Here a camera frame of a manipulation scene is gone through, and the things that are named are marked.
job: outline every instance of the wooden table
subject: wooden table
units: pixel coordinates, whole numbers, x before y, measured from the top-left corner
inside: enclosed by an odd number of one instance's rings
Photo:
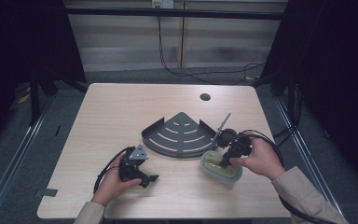
[[[200,96],[208,93],[211,100]],[[143,129],[179,112],[197,123],[217,129],[252,129],[271,136],[255,89],[243,86],[92,84],[48,184],[55,197],[45,196],[38,208],[41,218],[76,218],[92,197],[97,175],[123,148],[142,144]],[[135,187],[111,202],[105,217],[255,218],[290,217],[275,189],[264,176],[243,169],[241,179],[228,184],[203,173],[200,158],[169,158],[146,148],[149,159],[140,170],[159,175],[146,189]]]

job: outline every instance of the small tray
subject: small tray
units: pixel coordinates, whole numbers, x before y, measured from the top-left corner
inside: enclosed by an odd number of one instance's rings
[[[205,151],[215,150],[212,139],[216,132],[205,122],[197,124],[186,113],[180,112],[164,122],[158,120],[142,131],[144,144],[164,156],[196,158]]]

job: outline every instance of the power cord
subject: power cord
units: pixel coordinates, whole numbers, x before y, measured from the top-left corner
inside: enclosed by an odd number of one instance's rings
[[[256,134],[242,134],[242,135],[237,135],[235,137],[232,138],[232,140],[234,140],[235,138],[260,138],[260,139],[263,139],[266,143],[268,143],[272,149],[275,151],[276,155],[278,156],[278,159],[282,165],[282,167],[284,167],[284,161],[283,161],[283,156],[282,156],[282,153],[279,149],[279,146],[275,145],[274,142],[272,142],[272,140],[270,140],[267,136],[265,136],[264,134],[258,132],[258,131],[255,131],[255,130],[245,130],[243,131],[242,133],[244,132],[253,132],[253,133],[256,133]],[[326,220],[323,220],[323,219],[320,219],[320,218],[317,218],[317,217],[312,217],[312,216],[309,216],[305,213],[302,213],[300,212],[299,210],[297,210],[296,208],[294,208],[290,203],[288,203],[287,201],[285,201],[281,196],[279,196],[279,199],[283,205],[283,207],[285,207],[290,213],[292,213],[293,215],[297,216],[297,217],[300,217],[301,219],[303,220],[306,220],[310,223],[314,223],[314,224],[333,224],[332,222],[330,221],[326,221]]]
[[[127,151],[127,149],[128,148],[126,147],[126,148],[122,149],[121,151],[119,151],[118,154],[116,154],[116,156],[113,157],[113,159],[110,160],[110,162],[108,162],[107,165],[103,168],[101,173],[98,175],[97,180],[95,181],[94,190],[93,190],[94,194],[95,194],[95,192],[97,192],[98,188],[100,187],[100,184],[101,184],[101,181],[103,180],[103,177],[109,171],[110,165],[113,163],[113,161],[115,161],[121,155],[121,153]]]
[[[291,126],[283,129],[279,133],[275,133],[273,135],[274,138],[286,136],[283,138],[283,140],[280,142],[278,147],[280,147],[287,139],[289,139],[290,135],[294,133],[299,125],[300,119],[301,119],[301,111],[302,111],[302,105],[303,105],[303,95],[301,94],[301,91],[299,90],[298,86],[296,86],[296,113],[295,113],[295,120],[293,120]]]
[[[234,83],[231,84],[225,84],[225,85],[238,85],[239,83],[243,82],[247,75],[246,75],[246,71],[252,70],[254,68],[257,68],[258,66],[262,66],[265,63],[248,63],[246,64],[243,69],[241,70],[236,70],[236,71],[215,71],[215,72],[202,72],[202,73],[193,73],[193,74],[188,74],[188,73],[182,73],[182,72],[174,72],[173,70],[171,70],[167,64],[165,63],[165,59],[164,59],[164,54],[163,54],[163,47],[162,47],[162,38],[161,38],[161,18],[158,17],[158,47],[159,47],[159,57],[160,57],[160,61],[162,66],[165,68],[165,70],[167,70],[169,73],[171,73],[172,75],[178,76],[178,77],[193,77],[196,80],[208,83],[208,84],[212,84],[212,85],[222,85],[219,83],[213,83],[211,81],[205,80],[203,78],[200,78],[198,76],[200,75],[210,75],[210,74],[234,74],[234,73],[241,73],[243,72],[243,78],[241,78],[239,81],[236,81]]]

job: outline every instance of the wall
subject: wall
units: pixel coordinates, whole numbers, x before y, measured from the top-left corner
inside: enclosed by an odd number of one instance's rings
[[[67,6],[151,7],[151,1],[66,0]],[[283,12],[286,1],[174,1],[174,8]],[[160,68],[156,17],[69,15],[86,72]],[[262,63],[279,21],[161,18],[169,67]]]

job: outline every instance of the black cable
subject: black cable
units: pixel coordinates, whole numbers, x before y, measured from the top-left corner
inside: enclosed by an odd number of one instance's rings
[[[289,139],[290,135],[292,135],[293,132],[290,132],[289,134],[287,134],[286,137],[283,138],[283,140],[280,142],[280,144],[278,144],[278,147],[280,147],[287,139]]]
[[[293,122],[290,124],[289,127],[284,128],[282,131],[280,131],[279,133],[275,133],[273,134],[274,138],[277,137],[281,137],[284,136],[285,134],[287,134],[289,132],[289,136],[296,131],[300,119],[301,119],[301,112],[302,112],[302,104],[303,104],[303,95],[301,94],[301,91],[299,90],[298,87],[296,87],[296,113],[295,113],[295,120],[293,120]]]
[[[274,71],[273,73],[269,74],[268,76],[263,76],[254,83],[252,83],[250,86],[253,88],[257,88],[265,83],[270,82],[273,78],[280,75],[282,73],[282,69],[278,69],[277,71]]]
[[[253,133],[257,133],[257,134],[247,134],[247,133],[244,133],[244,132],[253,132]],[[278,159],[282,165],[282,167],[284,167],[284,162],[283,162],[283,156],[282,156],[282,153],[281,151],[279,150],[279,147],[277,145],[275,145],[274,142],[272,142],[267,136],[265,136],[264,134],[262,134],[261,132],[258,132],[258,131],[255,131],[255,130],[245,130],[242,132],[242,135],[236,135],[235,137],[233,137],[232,139],[235,139],[235,138],[239,138],[239,137],[254,137],[254,138],[261,138],[263,139],[264,141],[266,141],[271,147],[272,149],[275,151],[275,153],[277,154],[278,156]],[[319,219],[317,217],[311,217],[307,214],[304,214],[300,211],[298,211],[297,209],[295,209],[290,203],[288,203],[287,201],[285,201],[281,196],[279,196],[279,199],[281,200],[281,203],[283,204],[283,206],[290,212],[292,213],[293,215],[299,217],[299,218],[302,218],[304,220],[307,220],[311,223],[314,223],[314,224],[332,224],[332,222],[329,222],[329,221],[325,221],[325,220],[322,220],[322,219]]]
[[[129,148],[126,147],[126,148],[122,149],[120,152],[118,152],[118,154],[109,163],[107,163],[107,165],[103,168],[101,173],[98,175],[97,180],[95,181],[94,191],[93,191],[94,194],[95,194],[95,192],[97,192],[98,187],[100,187],[101,181],[103,180],[104,175],[109,170],[110,164],[112,164],[112,162],[115,161],[117,159],[117,157],[121,155],[121,153],[127,151],[128,149]]]
[[[236,71],[214,71],[214,72],[201,72],[201,73],[193,73],[193,74],[188,74],[188,73],[183,73],[183,72],[174,72],[173,70],[171,70],[167,64],[165,63],[165,59],[164,59],[164,53],[163,53],[163,47],[162,47],[162,38],[161,38],[161,18],[158,17],[158,49],[159,49],[159,58],[161,61],[162,66],[164,67],[165,70],[167,70],[169,73],[178,76],[178,77],[193,77],[199,81],[208,83],[208,84],[212,84],[212,85],[220,85],[219,83],[213,83],[211,81],[199,78],[197,76],[200,75],[210,75],[210,74],[234,74],[234,73],[241,73],[243,72],[243,78],[239,81],[236,81],[234,83],[231,84],[225,84],[225,85],[237,85],[241,82],[243,82],[246,79],[246,71],[249,71],[251,69],[254,69],[258,66],[264,65],[265,63],[248,63],[246,64],[243,69],[241,70],[236,70]]]

